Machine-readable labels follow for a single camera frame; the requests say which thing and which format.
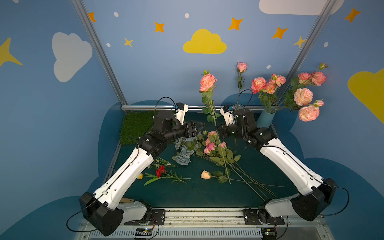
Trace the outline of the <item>salmon pink rose cluster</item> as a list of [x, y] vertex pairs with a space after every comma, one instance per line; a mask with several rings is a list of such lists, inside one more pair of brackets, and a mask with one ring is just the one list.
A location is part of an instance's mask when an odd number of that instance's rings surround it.
[[263, 89], [266, 99], [266, 107], [271, 109], [277, 102], [277, 91], [286, 83], [286, 78], [282, 75], [273, 74], [266, 87]]

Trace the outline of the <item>pink rose trio spray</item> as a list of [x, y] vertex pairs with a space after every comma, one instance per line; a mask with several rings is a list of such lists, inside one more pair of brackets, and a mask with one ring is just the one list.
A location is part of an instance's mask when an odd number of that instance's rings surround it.
[[[212, 75], [208, 70], [204, 70], [204, 73], [202, 74], [202, 78], [200, 80], [200, 94], [202, 95], [202, 103], [204, 104], [203, 107], [203, 113], [207, 115], [208, 122], [211, 122], [215, 125], [215, 127], [218, 126], [217, 124], [217, 118], [221, 115], [217, 113], [217, 109], [213, 100], [214, 95], [214, 89], [216, 88], [216, 82], [217, 78]], [[217, 132], [216, 137], [212, 137], [213, 139], [216, 138], [216, 142], [214, 145], [216, 146], [215, 151], [219, 154], [221, 157], [221, 162], [223, 162], [225, 167], [225, 174], [226, 177], [230, 179], [229, 175], [229, 169], [227, 167], [227, 160], [226, 160], [226, 147], [223, 145], [219, 133]]]

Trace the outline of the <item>pink rosebud long stem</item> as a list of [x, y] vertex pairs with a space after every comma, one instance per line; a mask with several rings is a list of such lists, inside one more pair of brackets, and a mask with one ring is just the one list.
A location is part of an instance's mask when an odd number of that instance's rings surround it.
[[240, 95], [241, 95], [241, 92], [243, 90], [243, 87], [244, 87], [244, 78], [243, 78], [243, 74], [245, 73], [245, 71], [247, 70], [248, 68], [248, 65], [246, 63], [238, 63], [237, 65], [237, 74], [238, 74], [238, 89], [239, 89], [239, 94], [238, 94], [238, 98], [237, 98], [237, 103], [236, 103], [236, 106], [239, 105], [239, 101], [240, 101]]

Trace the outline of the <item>pale pink rose spray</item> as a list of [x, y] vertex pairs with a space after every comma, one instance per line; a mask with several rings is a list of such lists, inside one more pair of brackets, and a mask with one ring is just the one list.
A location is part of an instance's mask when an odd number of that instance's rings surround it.
[[279, 110], [288, 109], [291, 113], [297, 111], [301, 121], [311, 122], [319, 117], [320, 107], [324, 104], [324, 100], [314, 101], [314, 94], [310, 89], [293, 88], [286, 92]]

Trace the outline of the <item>pink rose spray stem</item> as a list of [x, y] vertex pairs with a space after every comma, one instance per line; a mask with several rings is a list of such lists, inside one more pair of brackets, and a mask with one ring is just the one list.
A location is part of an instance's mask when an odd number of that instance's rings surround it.
[[314, 71], [312, 73], [307, 73], [307, 72], [300, 73], [298, 76], [294, 77], [291, 80], [291, 83], [290, 83], [288, 90], [292, 90], [293, 88], [295, 88], [295, 89], [308, 88], [309, 89], [309, 87], [321, 86], [327, 79], [326, 75], [322, 72], [322, 70], [324, 70], [328, 67], [329, 66], [327, 64], [321, 63], [318, 66], [317, 71]]

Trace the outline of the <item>single pink rose stem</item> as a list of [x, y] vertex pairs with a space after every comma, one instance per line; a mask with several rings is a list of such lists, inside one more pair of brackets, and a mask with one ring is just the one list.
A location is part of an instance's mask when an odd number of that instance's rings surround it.
[[251, 83], [251, 91], [253, 94], [258, 94], [258, 98], [260, 99], [260, 102], [262, 103], [263, 106], [268, 105], [268, 96], [264, 94], [264, 89], [267, 85], [267, 81], [262, 78], [256, 78], [252, 81]]

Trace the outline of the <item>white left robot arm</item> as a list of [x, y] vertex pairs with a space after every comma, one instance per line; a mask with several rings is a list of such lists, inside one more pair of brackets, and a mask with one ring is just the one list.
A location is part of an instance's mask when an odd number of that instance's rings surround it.
[[93, 193], [80, 197], [81, 213], [105, 237], [122, 223], [124, 210], [118, 205], [137, 177], [167, 148], [170, 141], [195, 137], [202, 131], [202, 122], [184, 120], [185, 111], [164, 110], [153, 117], [151, 131], [143, 135], [125, 163]]

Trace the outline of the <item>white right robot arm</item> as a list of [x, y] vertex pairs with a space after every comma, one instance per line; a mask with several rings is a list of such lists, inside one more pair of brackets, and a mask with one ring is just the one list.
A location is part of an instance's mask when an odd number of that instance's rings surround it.
[[268, 127], [262, 127], [254, 113], [246, 108], [233, 110], [224, 106], [220, 110], [225, 123], [216, 127], [223, 138], [242, 139], [271, 160], [295, 185], [298, 193], [290, 197], [273, 199], [258, 207], [256, 217], [262, 225], [270, 225], [279, 217], [301, 217], [312, 222], [332, 203], [337, 183], [324, 179], [302, 163]]

